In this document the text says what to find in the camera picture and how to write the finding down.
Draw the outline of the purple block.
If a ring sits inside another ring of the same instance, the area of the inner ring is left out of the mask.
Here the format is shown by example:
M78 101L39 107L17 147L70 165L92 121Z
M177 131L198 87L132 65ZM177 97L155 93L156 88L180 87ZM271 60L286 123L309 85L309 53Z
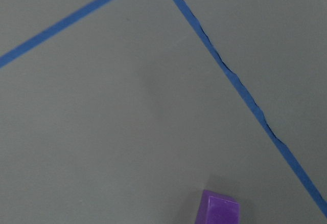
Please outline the purple block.
M203 190L195 224L239 224L240 204L230 196Z

